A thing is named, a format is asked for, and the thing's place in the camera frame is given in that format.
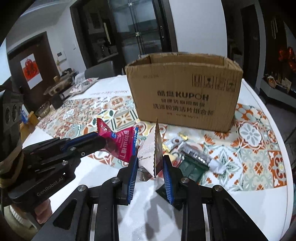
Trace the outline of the person left hand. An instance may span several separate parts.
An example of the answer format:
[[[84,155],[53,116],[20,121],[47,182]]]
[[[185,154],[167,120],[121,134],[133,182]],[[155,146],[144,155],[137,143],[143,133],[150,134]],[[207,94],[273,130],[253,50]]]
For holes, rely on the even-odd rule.
[[[13,210],[23,219],[28,219],[27,214],[20,210],[15,204],[12,204],[11,207]],[[43,203],[41,203],[39,206],[37,206],[35,209],[35,218],[36,221],[39,224],[45,223],[50,216],[52,215],[52,208],[51,208],[51,201],[50,199],[47,199]]]

